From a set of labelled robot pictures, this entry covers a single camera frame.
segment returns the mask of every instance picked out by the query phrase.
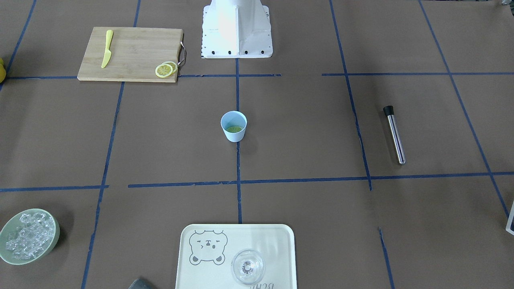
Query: knife handle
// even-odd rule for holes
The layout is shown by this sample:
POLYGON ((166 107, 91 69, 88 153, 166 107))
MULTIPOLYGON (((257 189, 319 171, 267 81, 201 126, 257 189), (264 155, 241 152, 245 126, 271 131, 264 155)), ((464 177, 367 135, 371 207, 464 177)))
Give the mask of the knife handle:
POLYGON ((113 31, 107 30, 107 33, 105 34, 105 50, 109 50, 111 47, 111 41, 113 40, 113 31))

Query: light green bowl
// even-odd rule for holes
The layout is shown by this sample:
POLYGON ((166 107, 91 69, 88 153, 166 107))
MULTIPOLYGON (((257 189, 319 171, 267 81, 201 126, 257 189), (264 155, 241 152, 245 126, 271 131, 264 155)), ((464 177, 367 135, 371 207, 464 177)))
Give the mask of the light green bowl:
POLYGON ((57 244, 57 240, 59 239, 59 232, 60 232, 60 230, 59 230, 59 223, 57 223, 57 220, 49 212, 47 212, 47 211, 45 211, 43 209, 28 209, 28 210, 25 210, 23 212, 20 212, 16 216, 12 217, 7 222, 7 224, 5 224, 4 228, 0 231, 0 257, 4 261, 6 261, 7 263, 12 264, 12 265, 25 265, 25 264, 28 264, 30 262, 34 262, 35 260, 41 259, 46 254, 48 254, 50 251, 52 251, 52 249, 57 244), (23 223, 20 221, 20 217, 21 217, 21 215, 23 213, 34 214, 34 213, 38 213, 38 212, 39 213, 48 214, 55 221, 56 227, 55 227, 55 230, 53 231, 54 232, 53 233, 53 237, 50 240, 48 240, 49 242, 51 242, 50 246, 48 246, 48 248, 46 248, 46 250, 37 258, 31 259, 31 260, 17 260, 17 259, 14 259, 12 257, 12 251, 8 251, 8 250, 5 249, 5 243, 7 243, 9 233, 16 231, 17 227, 23 225, 23 223))

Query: white tray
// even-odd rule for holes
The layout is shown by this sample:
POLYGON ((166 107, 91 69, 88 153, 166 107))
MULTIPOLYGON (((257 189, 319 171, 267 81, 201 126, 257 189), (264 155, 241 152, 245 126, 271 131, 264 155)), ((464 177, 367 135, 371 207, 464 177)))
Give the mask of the white tray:
POLYGON ((180 236, 175 289, 192 288, 296 289, 293 231, 281 224, 187 226, 180 236), (232 273, 232 260, 244 249, 258 251, 264 260, 264 278, 254 285, 239 283, 232 273))

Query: metal muddler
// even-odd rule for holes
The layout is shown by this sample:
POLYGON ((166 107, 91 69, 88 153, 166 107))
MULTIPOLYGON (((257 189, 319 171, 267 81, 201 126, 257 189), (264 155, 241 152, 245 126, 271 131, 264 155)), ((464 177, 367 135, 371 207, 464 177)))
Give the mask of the metal muddler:
POLYGON ((388 105, 383 108, 385 116, 389 121, 389 128, 391 129, 391 135, 393 136, 394 148, 396 149, 396 157, 400 165, 405 165, 405 153, 401 146, 400 135, 398 134, 398 128, 396 127, 396 120, 394 119, 394 110, 392 105, 388 105))

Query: bowl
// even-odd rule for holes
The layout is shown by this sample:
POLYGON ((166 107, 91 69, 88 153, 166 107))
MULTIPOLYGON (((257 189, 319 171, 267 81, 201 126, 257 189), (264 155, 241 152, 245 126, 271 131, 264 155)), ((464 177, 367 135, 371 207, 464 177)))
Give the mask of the bowl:
POLYGON ((57 244, 57 240, 59 239, 59 232, 60 232, 59 223, 57 223, 57 220, 49 212, 47 212, 43 209, 28 209, 23 212, 20 212, 17 215, 15 215, 14 217, 12 217, 5 224, 3 229, 0 231, 0 257, 4 261, 6 261, 7 263, 12 264, 12 265, 25 265, 25 264, 34 262, 35 260, 41 259, 45 255, 50 253, 50 251, 52 251, 52 249, 57 244), (44 214, 49 215, 54 220, 54 222, 53 222, 54 230, 53 230, 52 236, 50 236, 50 239, 45 242, 45 244, 50 242, 50 245, 48 247, 46 247, 46 249, 44 249, 42 251, 42 253, 40 252, 36 258, 31 258, 29 260, 18 260, 13 257, 13 251, 6 249, 6 243, 9 241, 9 234, 17 231, 18 227, 21 227, 24 225, 24 223, 22 223, 22 221, 20 221, 20 217, 24 213, 30 214, 30 215, 32 215, 34 213, 44 213, 44 214))

